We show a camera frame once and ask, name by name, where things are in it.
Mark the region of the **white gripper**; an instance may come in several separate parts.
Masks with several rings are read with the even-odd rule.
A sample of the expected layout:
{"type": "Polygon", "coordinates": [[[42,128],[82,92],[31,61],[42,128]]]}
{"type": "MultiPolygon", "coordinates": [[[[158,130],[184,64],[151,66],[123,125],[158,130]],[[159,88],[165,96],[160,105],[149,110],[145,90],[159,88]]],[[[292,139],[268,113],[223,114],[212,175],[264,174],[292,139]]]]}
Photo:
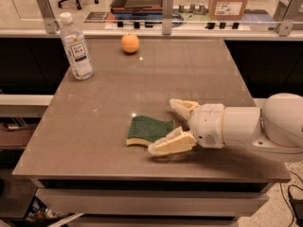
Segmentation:
{"type": "Polygon", "coordinates": [[[223,104],[200,106],[196,101],[172,98],[169,105],[188,120],[189,129],[193,134],[178,127],[148,146],[151,155],[162,156],[189,151],[197,143],[203,148],[223,147],[223,104]]]}

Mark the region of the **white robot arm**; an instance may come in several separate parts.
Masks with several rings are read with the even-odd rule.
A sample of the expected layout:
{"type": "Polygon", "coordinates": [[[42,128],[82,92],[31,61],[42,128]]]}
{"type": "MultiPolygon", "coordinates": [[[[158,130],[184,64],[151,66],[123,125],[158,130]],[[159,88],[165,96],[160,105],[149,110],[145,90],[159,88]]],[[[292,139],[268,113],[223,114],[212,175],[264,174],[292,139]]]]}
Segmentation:
{"type": "Polygon", "coordinates": [[[155,156],[181,153],[199,145],[203,148],[239,146],[259,156],[283,162],[303,156],[303,97],[276,94],[261,107],[226,107],[221,103],[201,105],[171,99],[188,130],[177,128],[148,146],[155,156]]]}

